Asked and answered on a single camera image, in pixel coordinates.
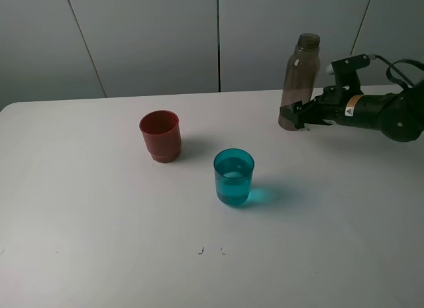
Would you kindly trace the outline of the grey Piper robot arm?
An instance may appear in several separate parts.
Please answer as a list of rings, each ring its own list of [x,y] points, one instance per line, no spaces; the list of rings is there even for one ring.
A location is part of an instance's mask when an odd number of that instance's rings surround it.
[[[296,129],[309,125],[342,125],[378,130],[397,142],[417,140],[423,132],[423,82],[399,86],[399,93],[366,95],[352,64],[332,63],[336,84],[314,100],[281,106],[280,113]]]

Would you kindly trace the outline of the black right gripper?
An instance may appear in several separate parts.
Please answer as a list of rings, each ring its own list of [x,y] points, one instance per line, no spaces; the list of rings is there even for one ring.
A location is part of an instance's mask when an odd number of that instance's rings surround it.
[[[305,124],[380,126],[381,96],[366,95],[360,89],[326,87],[323,94],[307,104],[301,101],[280,107],[280,126],[299,130]]]

